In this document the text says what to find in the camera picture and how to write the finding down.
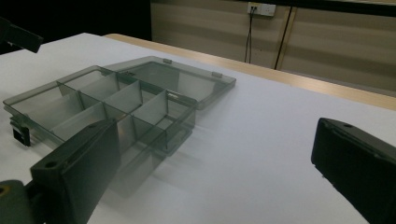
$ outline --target beige wall panel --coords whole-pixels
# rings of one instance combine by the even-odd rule
[[[271,67],[286,7],[273,18],[255,16],[252,60]],[[248,4],[218,0],[152,0],[152,39],[183,49],[244,61],[248,36]]]
[[[396,91],[396,18],[298,8],[281,70]]]

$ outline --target black cable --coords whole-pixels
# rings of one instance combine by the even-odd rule
[[[247,44],[246,44],[246,47],[245,47],[245,62],[247,61],[247,57],[248,57],[248,46],[250,48],[250,51],[249,51],[249,63],[251,62],[251,24],[253,22],[253,15],[254,15],[254,11],[255,10],[256,10],[255,7],[252,7],[250,9],[250,13],[249,13],[250,25],[249,25],[248,34],[247,34]]]

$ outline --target clear plastic organizer box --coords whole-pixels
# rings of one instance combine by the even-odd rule
[[[103,119],[118,125],[121,166],[111,188],[133,192],[190,136],[195,110],[234,86],[219,73],[146,57],[92,66],[4,101],[15,138],[55,149]]]

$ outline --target white table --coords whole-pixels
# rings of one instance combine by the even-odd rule
[[[317,122],[338,119],[396,146],[394,110],[88,34],[0,55],[1,99],[149,55],[235,77],[236,86],[197,112],[192,135],[130,198],[108,190],[90,223],[366,223],[310,161]],[[50,150],[15,140],[9,117],[1,110],[0,180],[26,184]]]

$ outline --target power socket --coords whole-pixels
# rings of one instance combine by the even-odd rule
[[[247,13],[250,13],[251,9],[253,7],[256,8],[253,13],[255,15],[263,15],[263,16],[273,17],[275,14],[276,5],[248,2],[247,3]]]

